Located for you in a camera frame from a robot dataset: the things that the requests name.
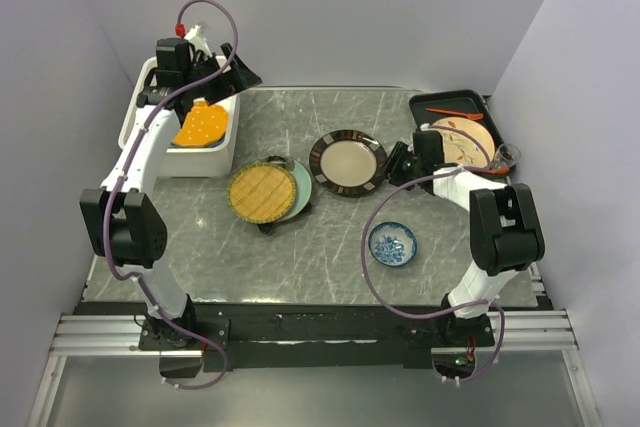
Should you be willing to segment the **dark brown patterned plate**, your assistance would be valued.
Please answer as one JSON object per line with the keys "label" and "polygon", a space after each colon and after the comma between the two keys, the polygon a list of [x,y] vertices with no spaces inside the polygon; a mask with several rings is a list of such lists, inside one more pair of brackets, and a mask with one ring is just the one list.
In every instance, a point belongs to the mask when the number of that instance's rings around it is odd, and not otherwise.
{"label": "dark brown patterned plate", "polygon": [[385,180],[387,160],[381,143],[359,130],[325,134],[314,143],[308,157],[312,177],[342,197],[374,192]]}

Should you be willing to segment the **yellow dotted scalloped plate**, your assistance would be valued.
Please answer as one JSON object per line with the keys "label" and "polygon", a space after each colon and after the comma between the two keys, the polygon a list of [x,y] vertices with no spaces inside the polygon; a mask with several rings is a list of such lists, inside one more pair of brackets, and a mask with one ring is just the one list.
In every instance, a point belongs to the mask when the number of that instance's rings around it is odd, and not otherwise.
{"label": "yellow dotted scalloped plate", "polygon": [[226,135],[228,119],[222,105],[195,101],[172,144],[180,148],[210,147]]}

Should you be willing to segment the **woven bamboo plate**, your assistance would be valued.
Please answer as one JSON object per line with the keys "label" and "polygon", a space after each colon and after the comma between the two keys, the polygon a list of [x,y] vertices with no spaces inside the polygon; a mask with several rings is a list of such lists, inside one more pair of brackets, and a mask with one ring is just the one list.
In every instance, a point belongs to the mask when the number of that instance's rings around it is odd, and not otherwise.
{"label": "woven bamboo plate", "polygon": [[276,164],[256,162],[236,172],[226,190],[230,209],[252,224],[275,222],[284,217],[296,200],[294,176]]}

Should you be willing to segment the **teal dotted scalloped plate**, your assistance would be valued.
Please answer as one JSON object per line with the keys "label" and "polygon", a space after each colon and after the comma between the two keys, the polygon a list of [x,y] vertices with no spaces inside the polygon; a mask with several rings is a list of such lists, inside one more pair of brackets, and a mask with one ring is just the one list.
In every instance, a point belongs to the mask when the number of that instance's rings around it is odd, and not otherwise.
{"label": "teal dotted scalloped plate", "polygon": [[212,149],[224,143],[224,139],[220,139],[218,141],[206,144],[206,145],[178,145],[176,143],[171,144],[171,148],[173,149],[187,149],[187,150],[196,150],[196,149]]}

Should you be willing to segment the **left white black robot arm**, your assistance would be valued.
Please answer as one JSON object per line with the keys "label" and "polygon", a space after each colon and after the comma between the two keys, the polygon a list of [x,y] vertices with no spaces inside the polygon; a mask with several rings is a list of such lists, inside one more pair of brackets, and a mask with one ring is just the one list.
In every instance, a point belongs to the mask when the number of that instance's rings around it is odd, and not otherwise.
{"label": "left white black robot arm", "polygon": [[84,190],[79,200],[94,253],[115,279],[136,284],[147,306],[146,330],[177,349],[197,340],[199,325],[189,295],[164,260],[168,231],[148,192],[194,101],[220,102],[261,84],[236,49],[223,44],[220,63],[201,41],[159,40],[125,147],[101,186]]}

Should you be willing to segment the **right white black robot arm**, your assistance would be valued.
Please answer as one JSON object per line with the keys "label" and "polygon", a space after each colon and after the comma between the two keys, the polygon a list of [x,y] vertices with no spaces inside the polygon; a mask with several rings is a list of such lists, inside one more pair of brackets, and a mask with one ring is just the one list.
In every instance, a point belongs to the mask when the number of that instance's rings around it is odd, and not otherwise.
{"label": "right white black robot arm", "polygon": [[453,202],[469,214],[472,262],[460,282],[445,295],[442,307],[453,311],[438,318],[439,337],[460,345],[484,328],[490,304],[518,273],[545,251],[530,188],[506,185],[444,162],[443,135],[431,130],[413,134],[413,144],[395,143],[385,166],[389,183],[400,187],[432,175],[420,187]]}

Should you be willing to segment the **white plastic bin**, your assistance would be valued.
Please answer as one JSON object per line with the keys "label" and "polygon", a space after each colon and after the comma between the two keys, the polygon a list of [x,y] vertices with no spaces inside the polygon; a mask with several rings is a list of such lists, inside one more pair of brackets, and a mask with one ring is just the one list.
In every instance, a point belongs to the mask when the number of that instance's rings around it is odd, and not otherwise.
{"label": "white plastic bin", "polygon": [[[133,130],[136,115],[136,97],[141,92],[149,72],[155,68],[154,57],[147,59],[141,67],[128,109],[118,137],[118,146],[123,149]],[[170,146],[159,169],[159,178],[222,178],[230,172],[233,164],[236,138],[239,127],[240,96],[235,95],[219,102],[228,113],[224,138],[213,147],[178,148]]]}

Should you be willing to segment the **beige leaf pattern plate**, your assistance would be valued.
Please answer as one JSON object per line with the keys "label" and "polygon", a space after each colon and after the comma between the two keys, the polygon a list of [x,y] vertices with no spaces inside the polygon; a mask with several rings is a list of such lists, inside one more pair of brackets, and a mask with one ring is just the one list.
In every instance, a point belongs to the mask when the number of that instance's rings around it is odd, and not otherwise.
{"label": "beige leaf pattern plate", "polygon": [[447,163],[485,168],[494,157],[493,138],[477,121],[450,116],[437,120],[431,127],[442,136]]}

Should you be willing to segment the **blue white porcelain bowl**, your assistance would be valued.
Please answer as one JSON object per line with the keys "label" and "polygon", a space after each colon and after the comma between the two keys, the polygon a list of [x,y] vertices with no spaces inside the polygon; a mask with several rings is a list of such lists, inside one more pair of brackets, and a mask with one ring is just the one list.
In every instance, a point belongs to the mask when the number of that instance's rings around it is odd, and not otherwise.
{"label": "blue white porcelain bowl", "polygon": [[414,233],[399,222],[376,225],[368,237],[368,248],[376,261],[387,267],[404,267],[413,261],[418,243]]}

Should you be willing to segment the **orange plastic knife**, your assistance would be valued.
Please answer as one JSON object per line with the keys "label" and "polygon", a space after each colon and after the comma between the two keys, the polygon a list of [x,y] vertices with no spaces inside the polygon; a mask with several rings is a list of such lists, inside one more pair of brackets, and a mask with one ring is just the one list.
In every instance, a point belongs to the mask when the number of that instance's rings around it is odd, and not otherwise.
{"label": "orange plastic knife", "polygon": [[446,116],[455,116],[455,117],[467,118],[467,119],[469,119],[471,121],[479,121],[479,120],[482,120],[484,118],[484,114],[483,113],[467,113],[467,112],[440,109],[440,108],[433,108],[433,107],[427,107],[427,108],[425,108],[425,110],[428,111],[428,112],[431,112],[431,113],[442,114],[442,115],[446,115]]}

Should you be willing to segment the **black rectangular tray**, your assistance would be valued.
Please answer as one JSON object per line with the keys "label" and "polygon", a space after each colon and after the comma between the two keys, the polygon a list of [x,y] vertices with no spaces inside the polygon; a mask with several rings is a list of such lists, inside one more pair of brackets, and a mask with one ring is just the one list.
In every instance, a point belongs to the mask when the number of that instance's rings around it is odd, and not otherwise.
{"label": "black rectangular tray", "polygon": [[467,113],[483,113],[484,118],[479,120],[491,134],[496,149],[503,144],[503,138],[491,118],[486,101],[483,96],[470,89],[419,94],[410,98],[409,109],[417,125],[418,130],[424,130],[439,119],[450,117],[442,114],[431,113],[425,110],[427,107],[455,110]]}

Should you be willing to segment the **clear plastic cup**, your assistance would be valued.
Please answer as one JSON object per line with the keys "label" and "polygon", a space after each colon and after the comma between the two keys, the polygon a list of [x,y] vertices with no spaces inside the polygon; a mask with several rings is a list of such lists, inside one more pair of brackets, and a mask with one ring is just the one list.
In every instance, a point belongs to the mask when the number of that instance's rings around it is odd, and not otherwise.
{"label": "clear plastic cup", "polygon": [[490,171],[498,175],[507,174],[521,158],[521,151],[513,144],[503,143],[495,151]]}

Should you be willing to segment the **pale green plate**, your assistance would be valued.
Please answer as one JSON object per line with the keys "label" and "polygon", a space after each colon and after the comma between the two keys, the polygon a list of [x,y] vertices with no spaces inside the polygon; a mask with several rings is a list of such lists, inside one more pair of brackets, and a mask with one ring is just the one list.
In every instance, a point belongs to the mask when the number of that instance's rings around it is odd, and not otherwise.
{"label": "pale green plate", "polygon": [[307,169],[298,161],[287,156],[272,156],[271,162],[283,167],[294,177],[296,198],[287,214],[279,222],[290,220],[303,213],[309,206],[312,194],[312,178]]}

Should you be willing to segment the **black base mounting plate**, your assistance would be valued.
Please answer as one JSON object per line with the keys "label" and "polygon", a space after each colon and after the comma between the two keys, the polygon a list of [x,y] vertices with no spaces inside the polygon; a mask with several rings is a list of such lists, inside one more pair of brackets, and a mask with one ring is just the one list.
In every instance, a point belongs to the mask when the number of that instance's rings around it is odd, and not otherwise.
{"label": "black base mounting plate", "polygon": [[188,329],[216,342],[210,347],[188,338],[179,346],[164,321],[150,321],[141,303],[83,302],[74,312],[105,319],[132,315],[140,333],[134,347],[160,356],[160,373],[190,380],[201,372],[260,368],[355,367],[399,365],[429,369],[435,348],[461,352],[468,375],[480,347],[502,339],[487,315],[476,320],[452,314],[427,320],[406,319],[380,306],[198,304]]}

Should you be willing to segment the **aluminium rail frame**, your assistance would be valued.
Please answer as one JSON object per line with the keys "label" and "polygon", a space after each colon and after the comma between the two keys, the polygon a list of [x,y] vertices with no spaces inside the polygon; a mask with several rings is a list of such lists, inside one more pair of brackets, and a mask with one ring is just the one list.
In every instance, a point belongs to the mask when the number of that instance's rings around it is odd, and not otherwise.
{"label": "aluminium rail frame", "polygon": [[[68,315],[60,318],[49,348],[49,359],[28,424],[45,426],[50,418],[60,376],[71,357],[154,356],[200,357],[199,352],[171,347],[143,347],[146,337],[132,315]],[[582,424],[600,426],[602,420],[579,354],[569,316],[564,311],[508,311],[505,313],[502,353],[558,351],[563,355]]]}

